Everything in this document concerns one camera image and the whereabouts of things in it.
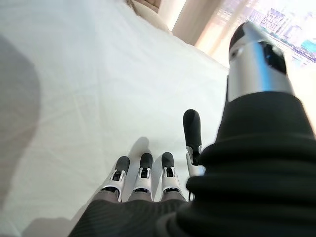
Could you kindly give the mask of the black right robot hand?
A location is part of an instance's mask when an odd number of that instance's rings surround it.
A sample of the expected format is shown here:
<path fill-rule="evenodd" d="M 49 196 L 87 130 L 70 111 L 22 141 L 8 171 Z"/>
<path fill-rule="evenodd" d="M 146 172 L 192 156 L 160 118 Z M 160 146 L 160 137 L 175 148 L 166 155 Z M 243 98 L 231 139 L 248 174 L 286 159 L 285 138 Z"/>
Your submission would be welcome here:
<path fill-rule="evenodd" d="M 201 146 L 200 118 L 183 126 L 192 201 L 180 193 L 164 153 L 162 199 L 150 197 L 152 156 L 141 157 L 129 201 L 120 195 L 129 158 L 92 199 L 72 237 L 313 237 L 316 234 L 316 139 L 288 79 L 283 53 L 253 23 L 229 47 L 229 74 L 215 142 Z"/>

